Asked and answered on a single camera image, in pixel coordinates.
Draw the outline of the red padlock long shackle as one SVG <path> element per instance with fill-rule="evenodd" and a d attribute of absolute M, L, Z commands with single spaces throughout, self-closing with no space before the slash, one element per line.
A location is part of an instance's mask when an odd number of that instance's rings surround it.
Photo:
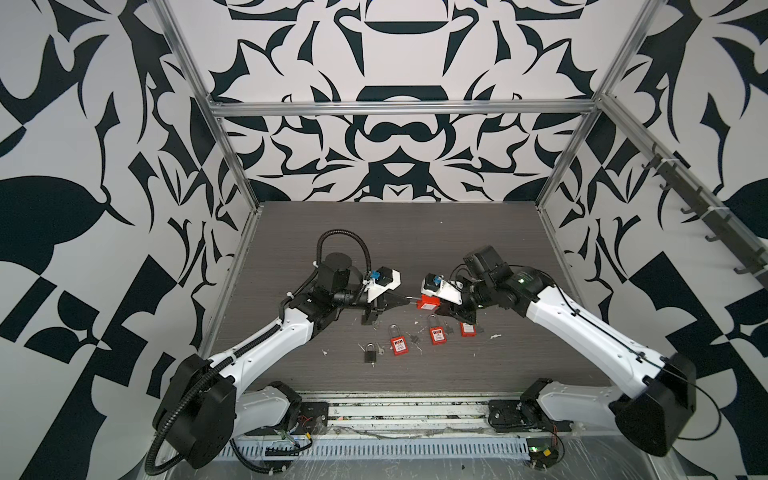
<path fill-rule="evenodd" d="M 478 329 L 475 325 L 461 323 L 460 332 L 462 337 L 475 337 L 478 333 Z"/>

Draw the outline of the black padlock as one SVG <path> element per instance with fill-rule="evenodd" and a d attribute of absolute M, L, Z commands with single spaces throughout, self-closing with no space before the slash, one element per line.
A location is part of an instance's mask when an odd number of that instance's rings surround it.
<path fill-rule="evenodd" d="M 363 347 L 363 360 L 367 365 L 375 365 L 377 363 L 378 346 L 374 343 L 368 343 Z"/>

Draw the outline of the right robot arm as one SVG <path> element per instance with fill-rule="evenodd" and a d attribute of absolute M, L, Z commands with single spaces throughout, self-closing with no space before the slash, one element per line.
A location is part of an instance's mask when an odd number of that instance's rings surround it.
<path fill-rule="evenodd" d="M 429 273 L 422 281 L 423 295 L 438 298 L 441 313 L 473 325 L 482 308 L 512 310 L 559 337 L 610 380 L 608 387 L 544 381 L 529 389 L 548 419 L 615 429 L 647 454 L 668 454 L 696 411 L 691 360 L 632 340 L 569 297 L 548 273 L 511 265 L 492 246 L 463 262 L 465 276 Z"/>

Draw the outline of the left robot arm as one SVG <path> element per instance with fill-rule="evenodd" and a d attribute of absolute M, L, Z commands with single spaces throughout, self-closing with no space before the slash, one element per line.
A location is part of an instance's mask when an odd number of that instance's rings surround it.
<path fill-rule="evenodd" d="M 309 343 L 340 313 L 378 301 L 398 305 L 399 271 L 367 266 L 359 272 L 349 256 L 333 252 L 315 263 L 312 274 L 279 304 L 278 315 L 246 340 L 207 359 L 193 354 L 177 367 L 152 426 L 155 436 L 145 457 L 149 476 L 181 462 L 194 468 L 210 463 L 234 437 L 250 430 L 293 427 L 300 396 L 281 382 L 254 394 L 248 388 L 266 370 Z"/>

